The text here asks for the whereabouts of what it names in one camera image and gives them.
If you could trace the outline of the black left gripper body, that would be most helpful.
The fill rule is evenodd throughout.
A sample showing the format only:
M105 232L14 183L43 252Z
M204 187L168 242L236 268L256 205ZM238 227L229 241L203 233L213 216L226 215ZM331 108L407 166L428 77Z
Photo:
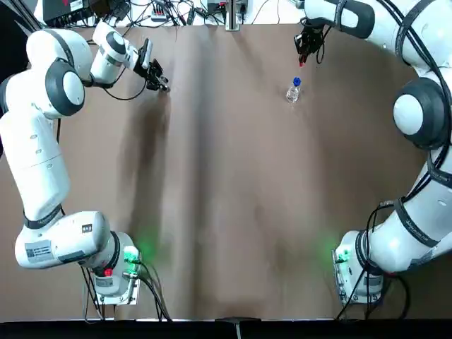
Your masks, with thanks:
M143 64L135 65L135 73L144 78L148 85L159 85L163 70L158 60L153 59L146 69Z

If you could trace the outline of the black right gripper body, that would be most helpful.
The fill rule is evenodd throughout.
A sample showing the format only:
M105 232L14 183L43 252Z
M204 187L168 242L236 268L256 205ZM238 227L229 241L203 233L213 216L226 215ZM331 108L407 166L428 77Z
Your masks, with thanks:
M322 45L322 41L322 30L316 28L305 28L301 33L294 36L295 48L298 54L316 52Z

